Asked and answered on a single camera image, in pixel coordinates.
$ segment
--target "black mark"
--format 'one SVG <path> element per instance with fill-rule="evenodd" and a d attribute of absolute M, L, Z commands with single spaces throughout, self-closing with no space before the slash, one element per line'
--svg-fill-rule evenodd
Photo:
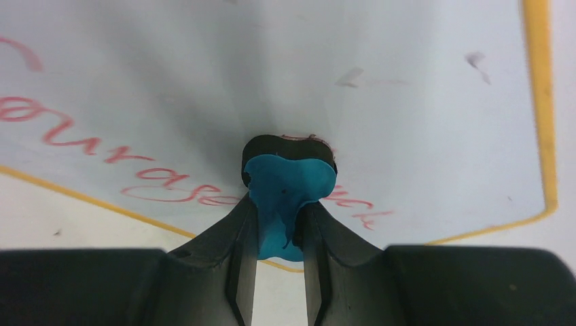
<path fill-rule="evenodd" d="M 480 61 L 484 60 L 485 57 L 486 56 L 480 51 L 471 52 L 464 56 L 466 62 L 468 62 L 469 65 L 480 72 L 480 75 L 482 75 L 482 80 L 484 80 L 484 82 L 488 85 L 492 85 L 492 83 L 490 83 L 490 76 L 488 76 L 488 74 L 478 66 Z"/>

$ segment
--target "white board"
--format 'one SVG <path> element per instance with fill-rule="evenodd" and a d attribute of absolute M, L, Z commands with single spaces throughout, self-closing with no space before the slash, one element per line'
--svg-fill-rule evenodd
<path fill-rule="evenodd" d="M 0 164 L 198 234 L 249 139 L 313 133 L 374 245 L 494 228 L 545 209 L 523 30 L 517 1 L 5 0 Z"/>

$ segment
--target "dark object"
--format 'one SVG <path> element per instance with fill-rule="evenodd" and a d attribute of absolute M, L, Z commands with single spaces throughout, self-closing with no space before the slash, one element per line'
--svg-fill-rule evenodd
<path fill-rule="evenodd" d="M 336 174 L 338 169 L 334 162 L 334 154 L 330 147 L 316 139 L 291 140 L 271 134 L 263 134 L 252 138 L 242 151 L 242 181 L 248 187 L 250 176 L 244 171 L 246 163 L 258 155 L 278 155 L 287 160 L 303 160 L 316 158 L 330 165 Z"/>
<path fill-rule="evenodd" d="M 0 325 L 250 325 L 245 197 L 182 247 L 0 253 Z M 368 244 L 321 204 L 298 217 L 309 325 L 576 325 L 576 285 L 534 249 Z"/>

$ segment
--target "yellow border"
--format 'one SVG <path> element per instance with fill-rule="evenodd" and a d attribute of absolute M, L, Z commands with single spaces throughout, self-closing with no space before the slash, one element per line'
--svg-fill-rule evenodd
<path fill-rule="evenodd" d="M 451 236 L 449 238 L 428 242 L 427 245 L 438 245 L 448 241 L 466 239 L 472 236 L 479 236 L 480 234 L 508 230 L 517 226 L 534 223 L 544 219 L 558 208 L 549 4 L 550 2 L 548 0 L 523 0 L 530 80 L 532 81 L 538 148 L 540 151 L 540 169 L 544 188 L 544 211 L 523 221 L 465 233 L 459 236 Z"/>
<path fill-rule="evenodd" d="M 542 184 L 544 190 L 545 209 L 542 213 L 514 223 L 496 226 L 480 231 L 474 231 L 459 236 L 451 236 L 441 240 L 428 242 L 427 245 L 438 245 L 453 240 L 470 238 L 491 232 L 508 230 L 521 225 L 534 223 L 552 214 L 558 208 L 558 190 L 556 189 L 556 159 L 555 159 L 555 136 L 554 136 L 554 105 L 552 100 L 552 60 L 550 51 L 550 24 L 549 24 L 549 1 L 548 0 L 523 0 L 524 21 L 526 24 L 526 41 L 528 44 L 528 61 L 530 65 L 530 80 L 532 82 L 533 98 L 535 104 L 536 125 L 538 133 L 538 147 Z M 159 228 L 174 233 L 194 238 L 196 235 L 186 232 L 174 226 L 150 219 L 118 206 L 114 206 L 102 200 L 89 197 L 57 184 L 38 179 L 7 166 L 0 166 L 0 173 L 10 175 L 17 179 L 27 181 L 40 187 L 48 188 L 66 196 L 70 196 L 84 202 L 89 202 L 103 209 L 109 209 L 133 219 L 152 224 Z M 303 270 L 286 267 L 271 261 L 263 261 L 265 264 L 286 270 L 299 272 Z"/>

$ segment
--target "gray smudge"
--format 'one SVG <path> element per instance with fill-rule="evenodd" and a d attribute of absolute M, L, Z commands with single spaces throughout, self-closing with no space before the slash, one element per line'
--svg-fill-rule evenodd
<path fill-rule="evenodd" d="M 343 87 L 352 87 L 352 88 L 358 88 L 357 84 L 354 84 L 353 81 L 354 79 L 358 78 L 360 75 L 362 75 L 362 73 L 364 72 L 364 69 L 359 68 L 359 67 L 354 67 L 352 69 L 350 69 L 350 71 L 348 71 L 347 73 L 345 73 L 336 83 L 335 85 L 337 86 L 343 86 Z"/>
<path fill-rule="evenodd" d="M 492 85 L 492 83 L 490 83 L 490 76 L 488 76 L 488 74 L 485 71 L 481 70 L 478 67 L 480 61 L 484 60 L 485 57 L 486 56 L 480 51 L 470 52 L 464 56 L 466 62 L 468 62 L 469 65 L 471 65 L 474 69 L 480 72 L 480 74 L 482 75 L 482 80 L 488 85 Z"/>

